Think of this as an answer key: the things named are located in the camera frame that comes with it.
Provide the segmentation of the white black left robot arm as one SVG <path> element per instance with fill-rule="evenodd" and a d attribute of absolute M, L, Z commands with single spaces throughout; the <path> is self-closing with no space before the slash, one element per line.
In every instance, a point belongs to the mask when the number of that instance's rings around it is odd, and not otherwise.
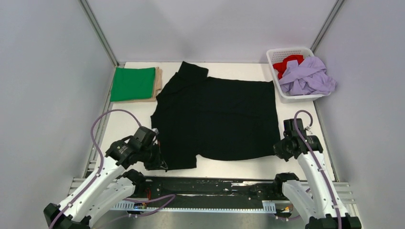
<path fill-rule="evenodd" d="M 158 130 L 141 126 L 134 135 L 113 142 L 99 166 L 59 204 L 48 204 L 43 213 L 51 229 L 89 229 L 115 204 L 146 192 L 146 178 L 129 169 L 137 162 L 146 170 L 168 170 L 160 152 Z"/>

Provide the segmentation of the black t shirt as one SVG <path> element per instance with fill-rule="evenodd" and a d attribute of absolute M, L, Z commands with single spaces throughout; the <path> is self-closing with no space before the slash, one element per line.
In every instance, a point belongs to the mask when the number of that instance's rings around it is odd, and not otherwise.
<path fill-rule="evenodd" d="M 197 166 L 197 156 L 221 161 L 274 155 L 280 131 L 272 82 L 210 77 L 183 62 L 157 95 L 151 126 L 169 170 Z"/>

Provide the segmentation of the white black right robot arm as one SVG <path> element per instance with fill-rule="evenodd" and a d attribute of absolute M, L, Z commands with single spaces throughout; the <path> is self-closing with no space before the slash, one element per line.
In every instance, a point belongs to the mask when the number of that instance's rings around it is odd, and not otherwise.
<path fill-rule="evenodd" d="M 287 198 L 307 229 L 360 229 L 361 221 L 351 216 L 341 201 L 325 166 L 323 148 L 315 135 L 307 135 L 300 118 L 284 120 L 284 138 L 274 144 L 277 157 L 295 159 L 303 170 L 308 188 L 294 173 L 275 176 L 273 194 Z"/>

